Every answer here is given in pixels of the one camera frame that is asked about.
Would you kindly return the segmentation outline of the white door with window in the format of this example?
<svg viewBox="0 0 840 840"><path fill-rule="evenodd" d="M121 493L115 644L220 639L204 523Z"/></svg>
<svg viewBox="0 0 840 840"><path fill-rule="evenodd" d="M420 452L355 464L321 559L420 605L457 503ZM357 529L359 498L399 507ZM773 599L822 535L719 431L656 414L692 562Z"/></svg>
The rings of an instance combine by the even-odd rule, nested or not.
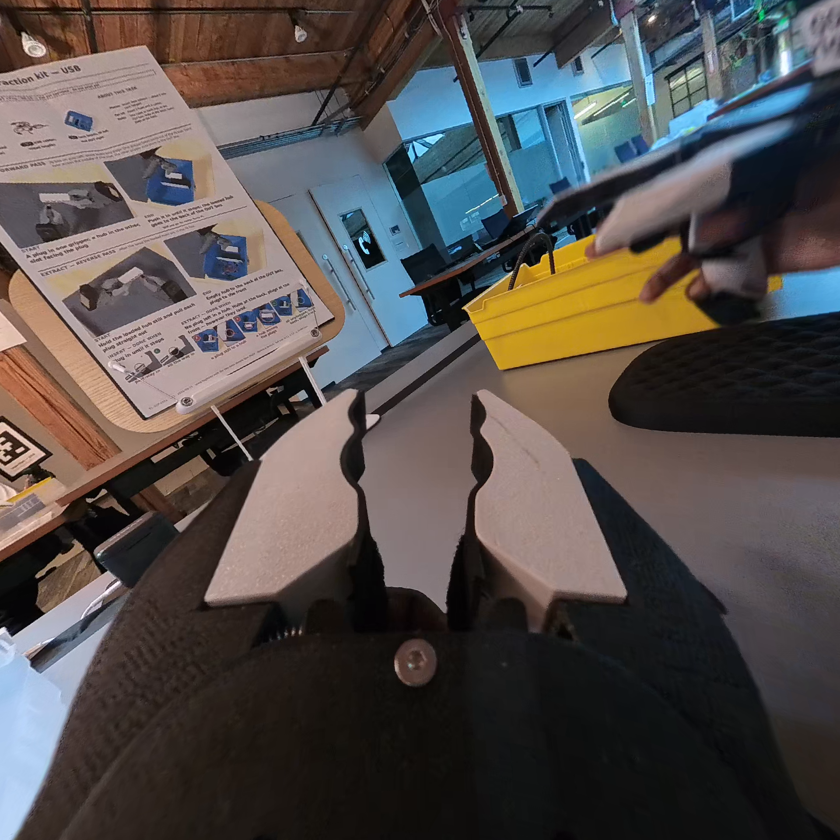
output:
<svg viewBox="0 0 840 840"><path fill-rule="evenodd" d="M360 175L353 175L314 186L309 192L352 280L360 310L382 348L392 347L397 340L396 321L383 286L392 254L370 191Z"/></svg>

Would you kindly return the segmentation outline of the rounded wooden board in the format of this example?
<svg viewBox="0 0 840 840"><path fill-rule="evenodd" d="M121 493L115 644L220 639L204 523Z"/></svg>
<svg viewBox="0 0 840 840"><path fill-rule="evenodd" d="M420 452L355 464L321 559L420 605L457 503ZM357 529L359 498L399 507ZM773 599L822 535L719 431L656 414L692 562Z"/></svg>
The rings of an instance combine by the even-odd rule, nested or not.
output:
<svg viewBox="0 0 840 840"><path fill-rule="evenodd" d="M255 201L255 204L290 256L298 262L309 286L330 315L319 326L318 337L311 334L312 328L307 328L304 334L306 343L301 339L297 344L286 340L277 350L258 360L251 360L235 372L224 374L223 383L229 388L225 392L214 392L212 398L204 402L198 402L194 397L194 403L185 414L178 413L175 407L168 407L153 418L141 418L112 378L91 357L78 336L56 315L20 270L10 280L11 306L76 383L78 390L96 407L98 414L113 426L131 433L158 434L197 421L199 417L210 414L212 407L220 412L226 411L253 393L265 390L272 376L290 373L303 356L323 349L327 342L340 334L346 315L340 296L282 213L267 202Z"/></svg>

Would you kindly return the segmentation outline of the black office chair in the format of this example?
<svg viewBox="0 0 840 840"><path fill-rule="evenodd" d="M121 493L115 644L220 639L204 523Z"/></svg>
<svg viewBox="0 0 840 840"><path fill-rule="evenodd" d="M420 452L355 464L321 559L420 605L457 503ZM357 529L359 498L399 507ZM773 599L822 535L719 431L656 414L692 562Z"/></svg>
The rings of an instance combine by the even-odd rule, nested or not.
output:
<svg viewBox="0 0 840 840"><path fill-rule="evenodd" d="M435 245L429 245L413 255L401 258L401 263L415 287L444 273L450 266ZM418 295L431 325L441 327L448 324L448 307L460 300L460 292L459 281L450 279Z"/></svg>

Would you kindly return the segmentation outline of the yellow plastic bin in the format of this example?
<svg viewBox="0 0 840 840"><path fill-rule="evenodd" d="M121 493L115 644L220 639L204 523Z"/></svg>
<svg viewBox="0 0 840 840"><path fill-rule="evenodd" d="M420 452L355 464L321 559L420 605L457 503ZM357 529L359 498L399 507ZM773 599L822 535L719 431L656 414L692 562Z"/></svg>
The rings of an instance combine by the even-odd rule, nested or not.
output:
<svg viewBox="0 0 840 840"><path fill-rule="evenodd" d="M505 276L464 307L498 369L559 361L718 328L686 297L690 276L652 304L639 301L647 279L679 252L679 240L635 254L598 259L593 236L520 267L514 288Z"/></svg>

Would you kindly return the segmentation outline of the printed instruction poster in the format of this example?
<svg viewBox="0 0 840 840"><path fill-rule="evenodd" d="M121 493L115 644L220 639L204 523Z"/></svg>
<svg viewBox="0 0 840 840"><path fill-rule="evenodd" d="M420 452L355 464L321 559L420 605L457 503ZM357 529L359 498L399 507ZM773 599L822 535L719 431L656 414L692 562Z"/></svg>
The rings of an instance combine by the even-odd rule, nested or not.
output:
<svg viewBox="0 0 840 840"><path fill-rule="evenodd" d="M1 105L2 243L111 378L126 329L297 267L146 47L5 72Z"/></svg>

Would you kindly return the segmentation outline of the black quilted mat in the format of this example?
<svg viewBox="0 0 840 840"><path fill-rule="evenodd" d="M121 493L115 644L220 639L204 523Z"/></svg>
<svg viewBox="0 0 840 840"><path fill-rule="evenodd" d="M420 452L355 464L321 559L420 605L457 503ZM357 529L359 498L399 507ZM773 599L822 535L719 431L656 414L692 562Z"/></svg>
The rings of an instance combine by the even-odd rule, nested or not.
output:
<svg viewBox="0 0 840 840"><path fill-rule="evenodd" d="M687 434L839 437L839 313L655 344L608 396L618 422Z"/></svg>

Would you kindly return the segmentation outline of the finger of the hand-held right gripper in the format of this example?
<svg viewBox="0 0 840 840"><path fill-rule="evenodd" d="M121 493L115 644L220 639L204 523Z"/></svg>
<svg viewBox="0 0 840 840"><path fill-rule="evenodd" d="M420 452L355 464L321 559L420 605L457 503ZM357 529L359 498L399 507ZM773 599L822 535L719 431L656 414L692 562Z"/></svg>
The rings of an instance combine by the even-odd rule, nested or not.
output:
<svg viewBox="0 0 840 840"><path fill-rule="evenodd" d="M769 289L757 211L745 207L695 213L689 254L700 265L706 291L695 300L718 325L755 320Z"/></svg>
<svg viewBox="0 0 840 840"><path fill-rule="evenodd" d="M538 215L537 225L566 224L608 207L595 234L595 253L646 249L648 241L724 204L735 159L734 148L708 148L684 161L667 150L647 154L558 194Z"/></svg>

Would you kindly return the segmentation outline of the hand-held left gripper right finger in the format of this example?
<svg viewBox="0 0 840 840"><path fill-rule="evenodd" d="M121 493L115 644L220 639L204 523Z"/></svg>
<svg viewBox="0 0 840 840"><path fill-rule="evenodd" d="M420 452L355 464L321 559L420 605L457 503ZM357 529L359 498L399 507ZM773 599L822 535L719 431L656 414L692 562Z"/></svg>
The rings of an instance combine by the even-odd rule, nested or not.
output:
<svg viewBox="0 0 840 840"><path fill-rule="evenodd" d="M448 583L448 627L489 627L505 611L548 632L561 604L627 602L606 537L568 450L481 390L472 395L465 531Z"/></svg>

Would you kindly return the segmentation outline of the black and white marker tag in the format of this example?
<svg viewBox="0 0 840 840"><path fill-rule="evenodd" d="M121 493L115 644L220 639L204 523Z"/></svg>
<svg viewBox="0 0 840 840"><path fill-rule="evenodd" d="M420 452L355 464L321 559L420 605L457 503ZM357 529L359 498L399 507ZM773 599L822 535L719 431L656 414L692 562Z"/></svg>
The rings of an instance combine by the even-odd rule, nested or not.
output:
<svg viewBox="0 0 840 840"><path fill-rule="evenodd" d="M1 474L13 481L42 465L52 453L5 416L1 417Z"/></svg>

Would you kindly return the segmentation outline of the dark teal box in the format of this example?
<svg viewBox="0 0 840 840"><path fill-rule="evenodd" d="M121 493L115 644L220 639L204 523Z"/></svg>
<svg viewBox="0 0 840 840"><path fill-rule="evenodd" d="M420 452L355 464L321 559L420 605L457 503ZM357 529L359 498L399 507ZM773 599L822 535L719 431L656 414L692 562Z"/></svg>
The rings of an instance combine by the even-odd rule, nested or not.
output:
<svg viewBox="0 0 840 840"><path fill-rule="evenodd" d="M94 549L96 565L112 574L123 586L134 588L154 560L179 536L175 525L157 511L140 518Z"/></svg>

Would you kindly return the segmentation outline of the person's right hand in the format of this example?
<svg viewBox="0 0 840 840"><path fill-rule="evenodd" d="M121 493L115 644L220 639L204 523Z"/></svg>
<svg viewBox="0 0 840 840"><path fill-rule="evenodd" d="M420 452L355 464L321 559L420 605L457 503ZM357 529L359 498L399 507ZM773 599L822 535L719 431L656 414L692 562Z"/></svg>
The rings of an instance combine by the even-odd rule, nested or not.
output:
<svg viewBox="0 0 840 840"><path fill-rule="evenodd" d="M798 207L772 222L760 237L760 266L767 276L801 274L839 267L838 201ZM659 268L639 294L644 302L660 298L683 277L695 274L686 295L702 301L712 293L707 271L697 257L678 254Z"/></svg>

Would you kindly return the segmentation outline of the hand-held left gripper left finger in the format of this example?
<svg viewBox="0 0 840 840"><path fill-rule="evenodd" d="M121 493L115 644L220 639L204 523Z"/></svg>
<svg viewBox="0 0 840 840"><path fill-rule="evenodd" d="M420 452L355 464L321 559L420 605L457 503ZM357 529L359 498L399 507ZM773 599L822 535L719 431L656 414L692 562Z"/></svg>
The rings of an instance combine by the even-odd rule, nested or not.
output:
<svg viewBox="0 0 840 840"><path fill-rule="evenodd" d="M360 487L366 431L364 394L347 390L262 455L207 606L275 604L296 626L331 600L356 631L385 629L384 566Z"/></svg>

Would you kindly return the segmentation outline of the long office desk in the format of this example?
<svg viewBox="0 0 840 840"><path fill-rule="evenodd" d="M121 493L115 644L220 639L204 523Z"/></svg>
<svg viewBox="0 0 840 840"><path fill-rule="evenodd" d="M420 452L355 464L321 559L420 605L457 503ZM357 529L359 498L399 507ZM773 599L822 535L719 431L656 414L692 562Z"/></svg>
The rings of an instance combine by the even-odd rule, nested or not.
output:
<svg viewBox="0 0 840 840"><path fill-rule="evenodd" d="M418 297L421 292L447 280L457 279L461 289L461 298L455 305L448 307L448 324L445 325L453 332L469 318L465 311L465 305L485 289L480 285L482 278L489 277L495 280L510 272L516 257L522 251L522 247L529 237L538 233L538 231L536 225L526 226L522 231L509 238L504 238L488 248L479 250L474 255L450 263L449 268L444 273L418 287L412 285L402 291L399 298L418 298L422 301Z"/></svg>

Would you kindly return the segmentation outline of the white poster stand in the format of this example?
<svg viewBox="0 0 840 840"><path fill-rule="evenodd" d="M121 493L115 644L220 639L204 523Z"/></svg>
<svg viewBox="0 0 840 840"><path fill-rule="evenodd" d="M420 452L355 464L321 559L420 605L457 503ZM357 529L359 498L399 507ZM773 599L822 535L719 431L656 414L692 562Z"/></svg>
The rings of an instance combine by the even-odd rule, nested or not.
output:
<svg viewBox="0 0 840 840"><path fill-rule="evenodd" d="M272 379L335 336L344 306L304 251L297 267L195 296L126 329L108 347L107 370L121 397L143 415L142 436L121 458L135 465L264 391Z"/></svg>

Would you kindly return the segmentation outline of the wooden support post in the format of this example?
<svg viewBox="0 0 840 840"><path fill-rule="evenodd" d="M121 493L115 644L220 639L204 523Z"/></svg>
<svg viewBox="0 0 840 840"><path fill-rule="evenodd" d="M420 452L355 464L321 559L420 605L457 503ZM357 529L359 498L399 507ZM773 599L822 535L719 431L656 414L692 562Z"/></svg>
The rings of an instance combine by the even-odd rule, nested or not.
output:
<svg viewBox="0 0 840 840"><path fill-rule="evenodd" d="M444 42L454 62L458 83L485 155L490 179L497 188L502 208L509 217L514 217L523 211L522 198L501 138L496 115L490 104L487 86L481 76L466 15L459 11L458 2L455 1L440 2L437 15Z"/></svg>

